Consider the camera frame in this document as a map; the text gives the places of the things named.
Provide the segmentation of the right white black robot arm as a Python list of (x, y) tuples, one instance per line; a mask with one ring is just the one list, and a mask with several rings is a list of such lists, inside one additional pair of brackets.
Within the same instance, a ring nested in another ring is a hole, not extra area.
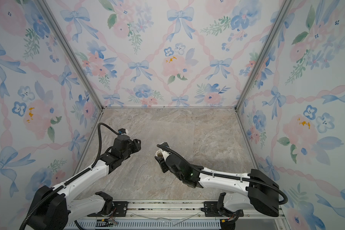
[(254, 209), (270, 217), (279, 216), (279, 206), (287, 202), (279, 186), (260, 170), (249, 173), (229, 173), (189, 163), (164, 142), (159, 144), (155, 160), (163, 173), (171, 172), (179, 181), (190, 188), (217, 188), (218, 200), (202, 211), (209, 215), (228, 218), (243, 216), (246, 209)]

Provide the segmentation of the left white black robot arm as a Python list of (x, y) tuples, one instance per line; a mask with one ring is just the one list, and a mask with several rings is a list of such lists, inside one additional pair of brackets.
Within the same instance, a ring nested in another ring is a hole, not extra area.
[(63, 230), (68, 224), (91, 214), (111, 216), (116, 208), (109, 194), (96, 192), (81, 200), (77, 200), (77, 196), (140, 150), (140, 140), (118, 135), (113, 146), (100, 155), (97, 162), (53, 187), (39, 188), (20, 229), (29, 226), (34, 230)]

